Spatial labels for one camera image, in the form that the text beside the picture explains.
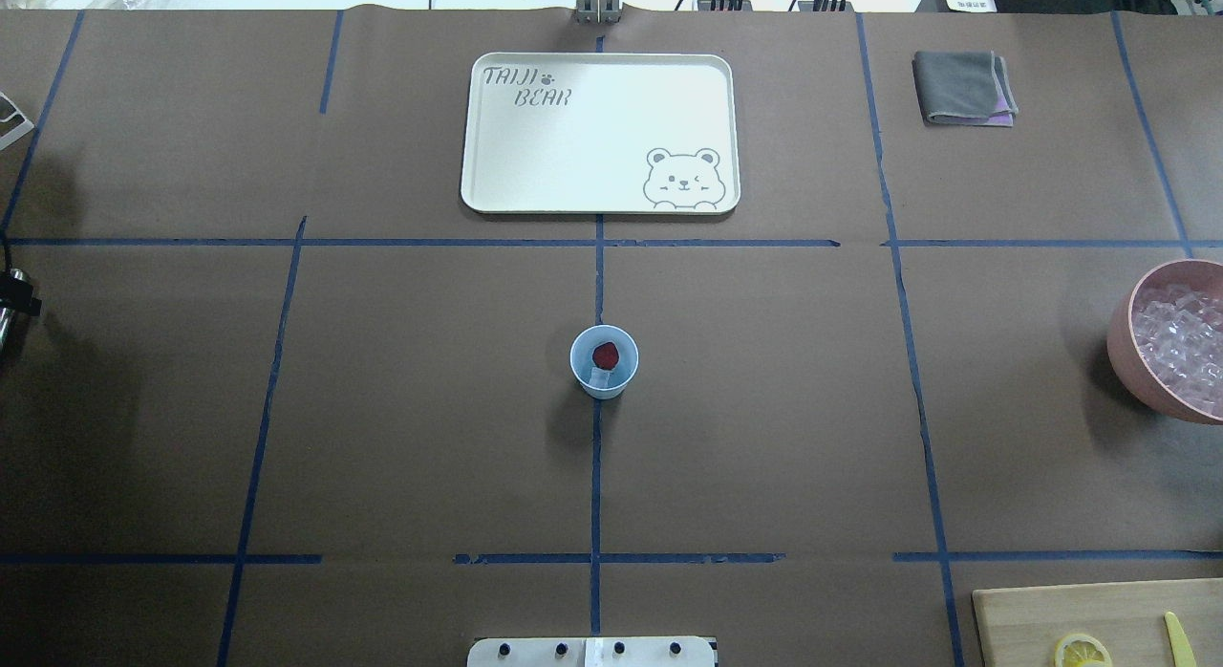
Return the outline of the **red strawberry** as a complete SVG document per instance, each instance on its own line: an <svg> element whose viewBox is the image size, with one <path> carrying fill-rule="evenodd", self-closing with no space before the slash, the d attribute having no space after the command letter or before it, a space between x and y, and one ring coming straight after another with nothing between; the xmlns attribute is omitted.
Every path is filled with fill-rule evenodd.
<svg viewBox="0 0 1223 667"><path fill-rule="evenodd" d="M600 371L614 371L619 361L620 351L614 341L603 343L592 351L592 362Z"/></svg>

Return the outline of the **light blue plastic cup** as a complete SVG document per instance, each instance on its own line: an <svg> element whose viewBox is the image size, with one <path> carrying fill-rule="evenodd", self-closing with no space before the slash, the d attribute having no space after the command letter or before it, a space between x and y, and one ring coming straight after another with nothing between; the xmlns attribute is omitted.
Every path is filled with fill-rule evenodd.
<svg viewBox="0 0 1223 667"><path fill-rule="evenodd" d="M589 397L620 397L637 374L636 340L616 326L586 328L569 348L569 370Z"/></svg>

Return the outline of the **metal muddler black tip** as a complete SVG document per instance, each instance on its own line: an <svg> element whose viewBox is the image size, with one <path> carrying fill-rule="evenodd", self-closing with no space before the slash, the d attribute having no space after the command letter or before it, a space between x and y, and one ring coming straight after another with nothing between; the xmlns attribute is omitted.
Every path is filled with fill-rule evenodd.
<svg viewBox="0 0 1223 667"><path fill-rule="evenodd" d="M42 315L43 301L35 297L31 277L22 269L5 270L1 277L1 350L18 315L26 317L39 317Z"/></svg>

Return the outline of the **pile of ice cubes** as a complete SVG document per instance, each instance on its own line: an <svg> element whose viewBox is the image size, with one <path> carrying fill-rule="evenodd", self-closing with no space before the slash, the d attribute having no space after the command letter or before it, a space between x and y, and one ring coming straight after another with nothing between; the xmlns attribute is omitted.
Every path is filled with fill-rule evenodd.
<svg viewBox="0 0 1223 667"><path fill-rule="evenodd" d="M1221 415L1222 304L1170 284L1144 288L1131 311L1134 340L1170 392L1202 412Z"/></svg>

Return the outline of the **cream bear tray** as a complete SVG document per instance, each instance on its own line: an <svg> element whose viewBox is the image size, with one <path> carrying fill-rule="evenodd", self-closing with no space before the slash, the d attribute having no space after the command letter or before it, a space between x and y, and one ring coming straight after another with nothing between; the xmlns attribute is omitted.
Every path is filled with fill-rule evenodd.
<svg viewBox="0 0 1223 667"><path fill-rule="evenodd" d="M715 54L473 62L461 197L478 213L717 217L741 192L733 72Z"/></svg>

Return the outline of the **grey folded cloth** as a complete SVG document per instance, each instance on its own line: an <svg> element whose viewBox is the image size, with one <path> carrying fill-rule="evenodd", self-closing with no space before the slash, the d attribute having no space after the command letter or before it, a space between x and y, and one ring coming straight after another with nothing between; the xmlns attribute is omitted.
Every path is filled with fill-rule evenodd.
<svg viewBox="0 0 1223 667"><path fill-rule="evenodd" d="M996 51L916 51L914 88L927 124L1005 127L1018 102L1005 58Z"/></svg>

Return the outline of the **wooden cutting board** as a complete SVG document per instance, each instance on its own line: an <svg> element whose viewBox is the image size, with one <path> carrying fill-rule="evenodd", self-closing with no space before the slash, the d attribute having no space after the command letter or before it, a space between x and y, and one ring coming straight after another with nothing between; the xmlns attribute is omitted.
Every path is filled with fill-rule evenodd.
<svg viewBox="0 0 1223 667"><path fill-rule="evenodd" d="M1113 666L1173 666L1166 612L1188 632L1199 666L1221 665L1218 576L977 590L974 609L987 666L1053 666L1055 644L1084 633Z"/></svg>

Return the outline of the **pink bowl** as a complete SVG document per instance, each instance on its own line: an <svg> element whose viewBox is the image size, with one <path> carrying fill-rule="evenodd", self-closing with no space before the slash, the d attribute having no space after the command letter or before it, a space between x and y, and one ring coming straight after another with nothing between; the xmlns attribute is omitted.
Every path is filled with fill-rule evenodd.
<svg viewBox="0 0 1223 667"><path fill-rule="evenodd" d="M1145 272L1112 315L1106 352L1132 397L1195 423L1221 423L1221 272L1175 259Z"/></svg>

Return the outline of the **lemon slices row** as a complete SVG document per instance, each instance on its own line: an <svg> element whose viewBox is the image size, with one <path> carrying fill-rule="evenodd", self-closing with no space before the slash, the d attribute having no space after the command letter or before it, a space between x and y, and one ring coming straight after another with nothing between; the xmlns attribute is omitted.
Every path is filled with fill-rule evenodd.
<svg viewBox="0 0 1223 667"><path fill-rule="evenodd" d="M1075 633L1062 636L1053 650L1055 667L1110 667L1113 658L1104 643L1096 636Z"/></svg>

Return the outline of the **aluminium frame post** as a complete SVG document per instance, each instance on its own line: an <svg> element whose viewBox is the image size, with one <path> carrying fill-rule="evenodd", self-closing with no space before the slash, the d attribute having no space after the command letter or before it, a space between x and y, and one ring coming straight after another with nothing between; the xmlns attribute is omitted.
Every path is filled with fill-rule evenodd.
<svg viewBox="0 0 1223 667"><path fill-rule="evenodd" d="M621 15L623 0L576 0L575 21L580 24L614 24Z"/></svg>

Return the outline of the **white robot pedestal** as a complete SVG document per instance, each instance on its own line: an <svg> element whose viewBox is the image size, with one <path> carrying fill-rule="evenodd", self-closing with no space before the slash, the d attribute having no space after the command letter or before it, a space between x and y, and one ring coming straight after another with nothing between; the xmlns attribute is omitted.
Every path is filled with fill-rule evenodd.
<svg viewBox="0 0 1223 667"><path fill-rule="evenodd" d="M697 635L486 636L467 666L718 666L714 639Z"/></svg>

